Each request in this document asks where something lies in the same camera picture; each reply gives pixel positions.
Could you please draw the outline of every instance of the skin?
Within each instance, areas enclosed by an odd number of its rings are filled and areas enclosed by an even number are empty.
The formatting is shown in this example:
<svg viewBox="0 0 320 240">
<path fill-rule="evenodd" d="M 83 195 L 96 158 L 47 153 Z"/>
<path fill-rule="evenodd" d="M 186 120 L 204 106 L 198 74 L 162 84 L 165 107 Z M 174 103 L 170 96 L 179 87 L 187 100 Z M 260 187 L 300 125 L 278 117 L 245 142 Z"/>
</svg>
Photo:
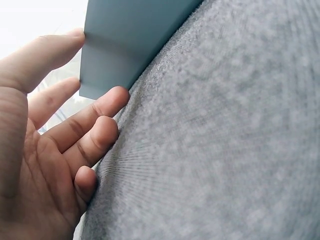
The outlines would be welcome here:
<svg viewBox="0 0 320 240">
<path fill-rule="evenodd" d="M 72 77 L 27 99 L 52 70 L 83 46 L 76 29 L 39 37 L 0 60 L 0 239 L 72 239 L 97 185 L 91 169 L 118 138 L 112 117 L 129 93 L 115 87 L 40 135 L 80 87 Z"/>
</svg>

